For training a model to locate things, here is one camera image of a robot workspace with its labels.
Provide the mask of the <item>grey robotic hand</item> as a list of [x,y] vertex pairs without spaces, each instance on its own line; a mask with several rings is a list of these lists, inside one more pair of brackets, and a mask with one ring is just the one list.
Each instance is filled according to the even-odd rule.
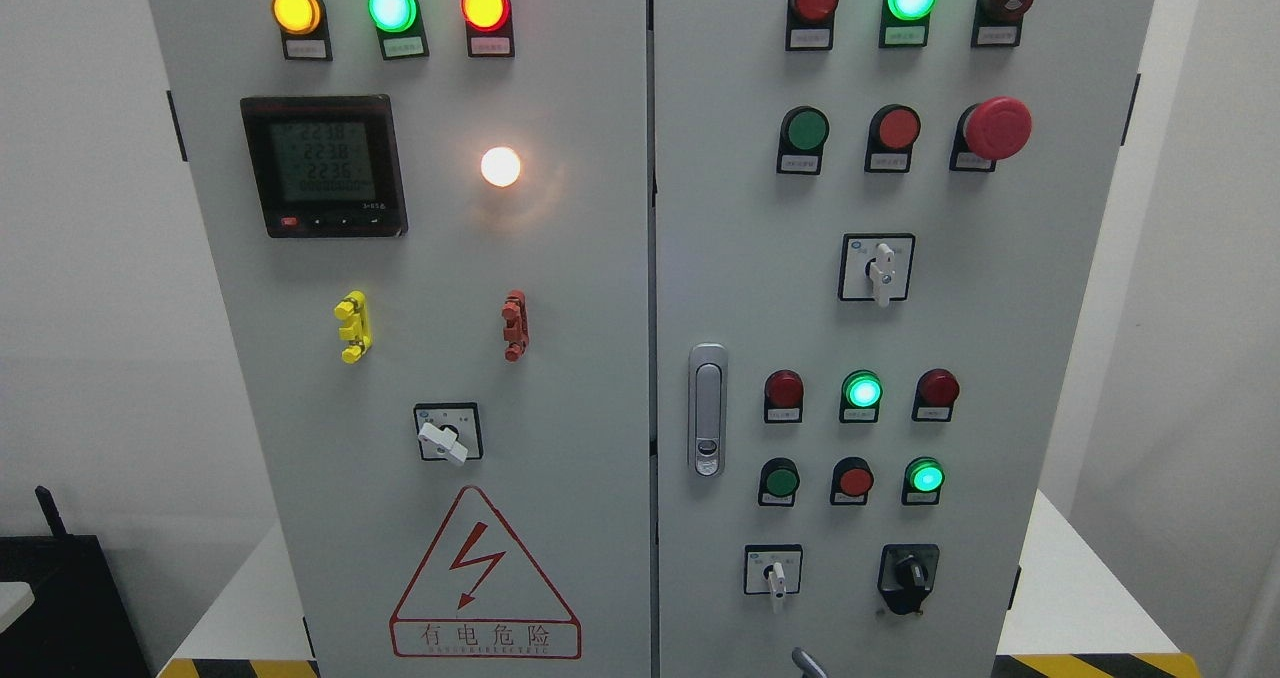
[[801,672],[803,677],[806,678],[827,678],[827,670],[804,649],[792,649],[791,660],[794,665]]

